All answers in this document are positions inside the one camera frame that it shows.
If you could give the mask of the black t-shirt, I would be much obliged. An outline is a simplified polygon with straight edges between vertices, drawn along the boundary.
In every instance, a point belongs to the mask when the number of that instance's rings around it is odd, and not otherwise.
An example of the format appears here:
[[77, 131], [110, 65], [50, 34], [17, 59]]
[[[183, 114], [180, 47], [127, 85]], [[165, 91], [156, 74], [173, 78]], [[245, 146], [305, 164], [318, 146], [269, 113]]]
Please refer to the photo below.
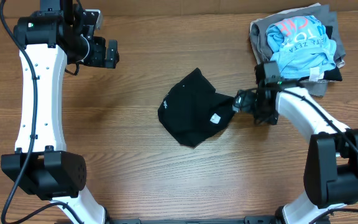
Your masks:
[[233, 102], [233, 97], [217, 93], [196, 68], [164, 97], [158, 119], [179, 144], [196, 147], [228, 127], [235, 114]]

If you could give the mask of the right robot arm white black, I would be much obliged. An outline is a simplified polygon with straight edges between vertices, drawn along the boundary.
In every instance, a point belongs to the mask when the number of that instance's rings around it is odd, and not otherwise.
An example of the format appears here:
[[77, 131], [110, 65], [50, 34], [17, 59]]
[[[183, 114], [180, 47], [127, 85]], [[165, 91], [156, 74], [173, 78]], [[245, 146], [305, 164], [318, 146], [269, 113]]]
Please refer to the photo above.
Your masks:
[[308, 141], [304, 192], [274, 215], [247, 216], [245, 223], [329, 223], [335, 212], [358, 213], [358, 129], [326, 112], [298, 81], [281, 76], [276, 62], [255, 66], [257, 87], [239, 90], [232, 108], [256, 124], [284, 116]]

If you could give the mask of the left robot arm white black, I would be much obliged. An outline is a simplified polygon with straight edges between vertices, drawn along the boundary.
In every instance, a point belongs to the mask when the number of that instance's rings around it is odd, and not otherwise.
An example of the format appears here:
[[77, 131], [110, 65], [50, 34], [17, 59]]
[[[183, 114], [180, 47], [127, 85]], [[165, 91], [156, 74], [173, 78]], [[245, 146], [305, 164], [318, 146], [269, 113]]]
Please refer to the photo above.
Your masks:
[[22, 64], [22, 114], [14, 152], [2, 156], [1, 169], [14, 190], [60, 208], [70, 223], [111, 223], [86, 186], [84, 157], [67, 150], [62, 124], [67, 66], [115, 68], [119, 61], [117, 41], [94, 33], [102, 22], [98, 9], [51, 0], [8, 30]]

